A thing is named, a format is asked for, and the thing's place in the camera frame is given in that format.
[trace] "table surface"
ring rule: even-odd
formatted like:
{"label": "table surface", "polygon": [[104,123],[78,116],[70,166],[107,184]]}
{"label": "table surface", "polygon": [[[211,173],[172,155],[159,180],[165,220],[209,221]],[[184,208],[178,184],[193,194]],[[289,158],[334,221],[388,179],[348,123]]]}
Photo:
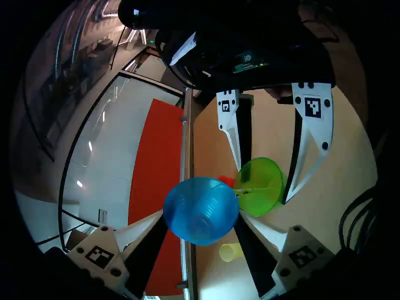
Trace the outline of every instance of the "table surface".
{"label": "table surface", "polygon": [[[293,105],[277,104],[263,89],[246,94],[254,95],[252,158],[270,158],[287,175],[293,149],[295,108]],[[375,184],[378,175],[374,153],[360,118],[339,88],[335,87],[332,94],[334,127],[328,157],[288,204],[259,219],[284,231],[295,224],[302,225],[336,253],[340,249],[338,225],[344,210],[357,196]],[[215,100],[195,120],[193,136],[196,177],[236,176],[237,169],[228,139],[225,133],[218,129]],[[312,142],[304,164],[305,171],[311,167],[317,156],[317,147]],[[357,211],[349,216],[350,220]],[[351,221],[345,224],[345,234],[349,223]],[[244,257],[228,263],[219,257],[218,250],[222,244],[237,241],[232,229],[216,243],[196,247],[200,300],[258,299]]]}

